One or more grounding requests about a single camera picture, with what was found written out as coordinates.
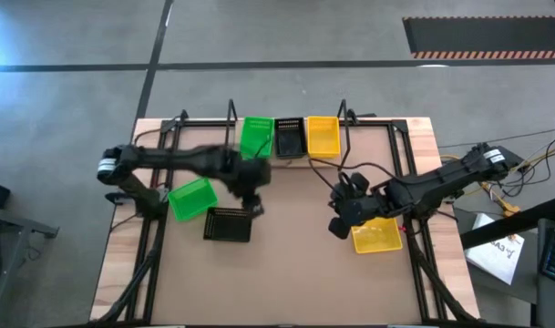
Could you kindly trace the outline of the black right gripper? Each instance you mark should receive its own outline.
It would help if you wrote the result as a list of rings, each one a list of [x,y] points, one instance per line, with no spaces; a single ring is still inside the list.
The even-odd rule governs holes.
[[[337,238],[345,240],[352,227],[386,213],[386,196],[365,186],[337,183],[330,194],[328,205],[336,216],[331,219],[328,230]]]

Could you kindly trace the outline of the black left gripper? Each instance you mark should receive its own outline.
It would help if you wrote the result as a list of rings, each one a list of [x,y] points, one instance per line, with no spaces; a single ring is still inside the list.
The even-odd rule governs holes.
[[[262,199],[254,194],[257,188],[271,182],[271,165],[267,159],[231,159],[221,170],[220,181],[235,197],[243,197],[243,208],[254,218],[264,213]]]

